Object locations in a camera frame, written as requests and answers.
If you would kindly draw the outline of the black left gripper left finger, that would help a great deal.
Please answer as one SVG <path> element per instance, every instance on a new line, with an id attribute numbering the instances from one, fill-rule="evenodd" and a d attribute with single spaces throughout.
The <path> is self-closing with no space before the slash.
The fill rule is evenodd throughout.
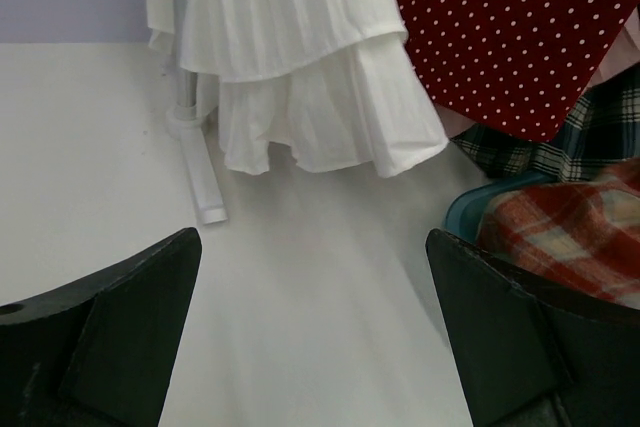
<path id="1" fill-rule="evenodd" d="M 4 426 L 156 426 L 202 255 L 194 228 L 1 308 Z"/>

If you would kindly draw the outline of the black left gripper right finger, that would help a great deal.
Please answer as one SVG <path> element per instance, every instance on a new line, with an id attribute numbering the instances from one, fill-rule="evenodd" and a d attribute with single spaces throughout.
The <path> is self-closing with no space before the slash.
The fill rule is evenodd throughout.
<path id="1" fill-rule="evenodd" d="M 426 253 L 476 426 L 636 426 L 639 313 L 434 229 Z"/>

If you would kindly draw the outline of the red plaid skirt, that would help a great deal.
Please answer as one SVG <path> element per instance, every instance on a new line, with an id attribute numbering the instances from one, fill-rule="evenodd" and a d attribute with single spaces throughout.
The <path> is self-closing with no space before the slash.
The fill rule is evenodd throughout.
<path id="1" fill-rule="evenodd" d="M 638 308 L 638 159 L 589 182 L 534 185 L 495 197 L 476 243 L 573 290 Z"/>

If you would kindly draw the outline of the red dotted garment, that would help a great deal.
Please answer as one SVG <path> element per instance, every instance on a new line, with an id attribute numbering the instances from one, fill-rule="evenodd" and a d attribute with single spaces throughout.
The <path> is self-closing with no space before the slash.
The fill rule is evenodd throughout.
<path id="1" fill-rule="evenodd" d="M 639 0 L 398 0 L 431 99 L 474 122 L 550 140 Z"/>

